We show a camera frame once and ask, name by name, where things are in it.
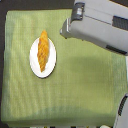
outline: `croissant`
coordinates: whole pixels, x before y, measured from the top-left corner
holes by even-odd
[[[37,58],[40,65],[40,71],[43,72],[45,70],[46,63],[48,61],[49,56],[49,42],[47,32],[44,30],[41,33],[38,43],[38,53]]]

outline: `green cloth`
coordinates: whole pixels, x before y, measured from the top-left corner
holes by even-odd
[[[113,125],[127,92],[125,57],[60,36],[70,15],[71,10],[7,13],[1,118],[9,126]],[[29,53],[44,29],[57,62],[52,74],[40,79],[30,68]]]

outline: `white plate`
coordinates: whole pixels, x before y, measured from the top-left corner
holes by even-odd
[[[56,64],[56,49],[54,44],[50,39],[49,40],[49,57],[48,62],[46,63],[45,70],[43,72],[40,71],[40,66],[38,63],[37,53],[38,53],[38,43],[39,38],[37,38],[34,43],[32,44],[31,50],[30,50],[30,66],[32,71],[40,78],[45,78],[53,71],[55,64]]]

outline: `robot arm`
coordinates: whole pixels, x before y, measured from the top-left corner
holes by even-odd
[[[128,55],[128,8],[109,0],[75,0],[60,34]]]

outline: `golden brown pastry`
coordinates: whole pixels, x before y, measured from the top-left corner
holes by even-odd
[[[47,32],[44,30],[41,33],[41,36],[39,38],[39,43],[38,43],[38,62],[40,65],[40,71],[44,71],[45,65],[48,61],[48,56],[49,56],[49,42],[48,42],[48,35]]]

